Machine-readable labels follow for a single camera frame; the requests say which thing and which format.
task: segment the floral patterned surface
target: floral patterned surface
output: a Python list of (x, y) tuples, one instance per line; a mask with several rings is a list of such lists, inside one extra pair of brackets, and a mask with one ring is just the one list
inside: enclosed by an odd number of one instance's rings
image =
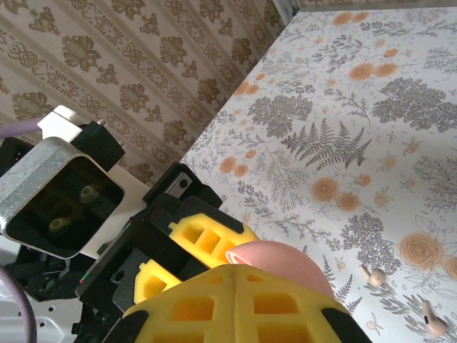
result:
[(184, 157), (225, 212), (309, 255), (374, 342), (457, 342), (456, 18), (298, 14)]

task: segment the gray leaf print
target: gray leaf print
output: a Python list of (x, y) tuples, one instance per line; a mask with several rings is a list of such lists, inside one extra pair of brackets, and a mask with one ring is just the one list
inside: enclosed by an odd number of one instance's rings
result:
[(443, 102), (446, 93), (429, 88), (421, 79), (401, 77), (379, 92), (388, 98), (376, 102), (371, 114), (381, 123), (403, 119), (416, 131), (430, 129), (433, 125), (438, 132), (457, 128), (457, 104)]
[(256, 214), (261, 217), (269, 218), (273, 211), (268, 208), (269, 199), (260, 191), (256, 191), (251, 184), (247, 184), (244, 181), (238, 181), (238, 193), (245, 195), (244, 205), (247, 207), (253, 207)]
[(288, 236), (291, 232), (298, 232), (300, 239), (310, 239), (314, 244), (323, 242), (332, 252), (341, 249), (341, 241), (335, 237), (330, 231), (323, 229), (312, 229), (311, 225), (314, 220), (301, 219), (300, 214), (288, 214), (282, 220), (266, 222), (265, 224), (274, 224)]
[(423, 322), (422, 313), (422, 301), (424, 298), (419, 294), (404, 295), (403, 298), (398, 298), (395, 289), (385, 283), (380, 287), (373, 287), (370, 284), (364, 286), (370, 291), (370, 294), (374, 297), (380, 298), (379, 302), (383, 305), (383, 308), (392, 314), (402, 315), (406, 321), (406, 327), (412, 332), (419, 336), (425, 337), (423, 342), (426, 343), (451, 343), (457, 342), (457, 325), (449, 318), (444, 316), (444, 322), (446, 323), (446, 333), (441, 337), (427, 337), (428, 332)]
[(281, 93), (296, 93), (296, 94), (304, 94), (304, 93), (314, 93), (316, 89), (311, 84), (303, 85), (301, 80), (284, 80), (276, 83), (275, 85), (281, 90)]
[(310, 60), (307, 57), (294, 58), (290, 51), (285, 51), (277, 61), (273, 61), (272, 59), (265, 60), (262, 71), (270, 75), (290, 74), (294, 79), (302, 79), (316, 70), (315, 67), (309, 64)]
[(350, 135), (349, 130), (341, 122), (340, 131), (335, 135), (335, 131), (324, 119), (321, 122), (320, 130), (312, 123), (309, 133), (306, 131), (306, 126), (303, 126), (300, 134), (294, 132), (281, 143), (286, 145), (291, 153), (297, 151), (295, 156), (300, 155), (300, 161), (308, 159), (305, 166), (318, 163), (316, 170), (321, 170), (325, 166), (344, 163), (347, 169), (349, 164), (354, 161), (357, 161), (359, 166), (362, 164), (365, 160), (363, 156), (365, 150), (371, 143), (370, 139), (361, 144), (363, 128), (354, 138), (351, 138)]
[(268, 137), (283, 138), (292, 131), (292, 119), (307, 120), (312, 108), (313, 102), (301, 95), (278, 95), (273, 100), (264, 96), (249, 107), (248, 116), (253, 116), (253, 123), (268, 127)]
[(371, 31), (374, 36), (404, 36), (413, 31), (412, 29), (406, 29), (401, 21), (388, 21), (387, 23), (380, 21), (364, 22), (360, 23), (360, 27), (362, 31)]
[(422, 25), (428, 25), (447, 13), (447, 9), (407, 9), (405, 19), (409, 22), (417, 21)]
[(368, 114), (366, 113), (366, 111), (368, 110), (368, 108), (367, 108), (368, 103), (365, 99), (358, 101), (356, 98), (356, 94), (354, 92), (352, 92), (350, 96), (346, 96), (339, 89), (337, 89), (335, 91), (333, 89), (326, 89), (324, 91), (324, 94), (325, 95), (334, 95), (335, 101), (342, 102), (341, 107), (347, 107), (347, 106), (352, 107), (354, 110), (350, 111), (348, 114), (365, 117), (368, 120), (368, 125), (371, 127), (370, 118), (368, 117)]
[(428, 50), (424, 69), (441, 70), (446, 74), (457, 73), (457, 55), (446, 48)]
[(386, 275), (392, 275), (400, 267), (395, 258), (393, 242), (382, 238), (383, 222), (368, 213), (352, 216), (349, 224), (341, 230), (343, 249), (359, 248), (357, 259), (369, 269), (380, 268)]
[(332, 42), (332, 45), (325, 45), (319, 49), (320, 52), (315, 53), (313, 59), (317, 63), (321, 63), (325, 58), (330, 59), (327, 73), (331, 74), (347, 62), (353, 61), (358, 53), (365, 48), (368, 47), (364, 46), (358, 39), (353, 39), (351, 35), (342, 34)]
[(433, 182), (431, 195), (424, 197), (427, 209), (437, 213), (457, 210), (457, 159), (422, 156), (413, 170), (422, 180)]

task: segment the brown damask pattern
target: brown damask pattern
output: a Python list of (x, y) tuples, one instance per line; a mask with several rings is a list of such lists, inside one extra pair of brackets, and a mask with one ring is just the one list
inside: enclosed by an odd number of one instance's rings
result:
[(104, 119), (126, 145), (119, 165), (153, 184), (280, 32), (271, 4), (0, 0), (8, 71), (0, 100), (11, 118), (0, 124), (45, 116), (58, 104)]

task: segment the gray fern print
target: gray fern print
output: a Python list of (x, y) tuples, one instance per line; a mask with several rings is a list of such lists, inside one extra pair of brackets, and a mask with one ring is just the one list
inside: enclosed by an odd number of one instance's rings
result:
[(441, 70), (446, 74), (457, 74), (457, 54), (447, 48), (435, 48), (427, 51), (424, 69)]
[(457, 158), (421, 156), (413, 170), (422, 180), (433, 183), (431, 195), (424, 197), (427, 209), (437, 213), (457, 211)]
[(423, 320), (422, 301), (425, 299), (419, 294), (403, 295), (399, 297), (396, 290), (390, 284), (382, 284), (373, 287), (370, 284), (364, 286), (370, 294), (379, 298), (383, 308), (392, 314), (403, 316), (406, 327), (415, 334), (424, 337), (425, 343), (455, 343), (457, 342), (457, 324), (448, 316), (441, 318), (446, 323), (446, 333), (440, 337), (430, 337)]
[(321, 170), (325, 166), (344, 163), (347, 169), (352, 162), (355, 161), (360, 166), (365, 160), (365, 150), (371, 139), (361, 143), (362, 136), (363, 128), (355, 137), (351, 137), (351, 133), (341, 122), (336, 134), (324, 119), (319, 130), (315, 123), (312, 123), (309, 132), (306, 126), (303, 126), (299, 134), (294, 132), (281, 143), (286, 145), (291, 153), (296, 151), (295, 156), (300, 156), (300, 161), (306, 159), (305, 167), (317, 164), (316, 170)]
[(438, 132), (457, 129), (457, 104), (445, 102), (445, 92), (428, 87), (421, 79), (401, 77), (379, 92), (387, 99), (376, 102), (371, 114), (381, 123), (402, 119), (416, 131), (432, 126)]
[(333, 271), (330, 267), (330, 264), (328, 263), (325, 255), (323, 256), (322, 272), (325, 275), (325, 277), (327, 278), (327, 281), (330, 284), (333, 293), (335, 294), (336, 301), (341, 303), (348, 310), (348, 312), (350, 314), (354, 314), (354, 311), (356, 310), (357, 306), (362, 301), (362, 297), (359, 297), (358, 299), (356, 299), (352, 302), (348, 301), (348, 295), (349, 295), (349, 292), (351, 291), (351, 287), (352, 287), (352, 279), (353, 279), (352, 274), (349, 276), (348, 281), (340, 289), (336, 289), (335, 284), (332, 282), (336, 278), (334, 276), (334, 273), (333, 273)]
[(250, 107), (248, 116), (255, 124), (267, 126), (267, 136), (283, 138), (292, 131), (292, 121), (305, 121), (313, 109), (313, 102), (301, 95), (278, 95), (274, 99), (257, 99)]
[(395, 258), (393, 242), (382, 238), (383, 222), (368, 213), (349, 218), (349, 223), (341, 230), (343, 249), (358, 248), (357, 259), (369, 269), (382, 269), (392, 275), (401, 262)]

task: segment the pink object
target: pink object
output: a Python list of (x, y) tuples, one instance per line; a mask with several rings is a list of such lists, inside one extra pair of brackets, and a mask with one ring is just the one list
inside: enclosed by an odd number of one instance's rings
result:
[(254, 241), (226, 252), (231, 264), (248, 264), (334, 299), (331, 286), (312, 259), (284, 243)]
[(446, 333), (446, 326), (439, 320), (432, 319), (429, 302), (422, 302), (423, 318), (426, 321), (426, 330), (433, 337), (440, 337)]

